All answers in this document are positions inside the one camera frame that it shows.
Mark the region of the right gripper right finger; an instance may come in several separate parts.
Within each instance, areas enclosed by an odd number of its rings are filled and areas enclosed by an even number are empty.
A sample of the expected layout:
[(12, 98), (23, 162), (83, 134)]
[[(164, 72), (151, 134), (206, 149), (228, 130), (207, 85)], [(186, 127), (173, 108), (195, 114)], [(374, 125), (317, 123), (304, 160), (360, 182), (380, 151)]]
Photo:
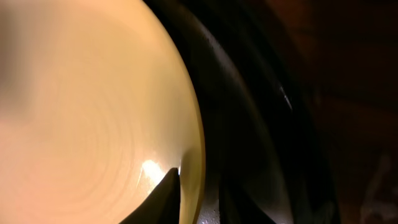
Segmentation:
[(221, 224), (275, 224), (240, 185), (222, 180), (219, 188)]

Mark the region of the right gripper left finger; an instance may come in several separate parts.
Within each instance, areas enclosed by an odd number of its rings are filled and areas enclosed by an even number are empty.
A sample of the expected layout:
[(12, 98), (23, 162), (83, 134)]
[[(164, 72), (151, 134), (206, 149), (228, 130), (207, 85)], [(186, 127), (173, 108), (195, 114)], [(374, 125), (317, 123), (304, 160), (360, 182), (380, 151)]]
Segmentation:
[(180, 177), (171, 168), (149, 196), (120, 224), (179, 224)]

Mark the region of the yellow plate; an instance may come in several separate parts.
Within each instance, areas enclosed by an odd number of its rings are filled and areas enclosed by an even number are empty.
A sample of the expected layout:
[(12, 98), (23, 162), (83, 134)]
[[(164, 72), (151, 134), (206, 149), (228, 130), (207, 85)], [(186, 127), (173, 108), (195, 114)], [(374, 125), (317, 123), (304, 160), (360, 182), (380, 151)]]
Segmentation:
[(195, 223), (204, 147), (186, 66), (143, 1), (1, 2), (2, 223), (119, 223), (173, 167)]

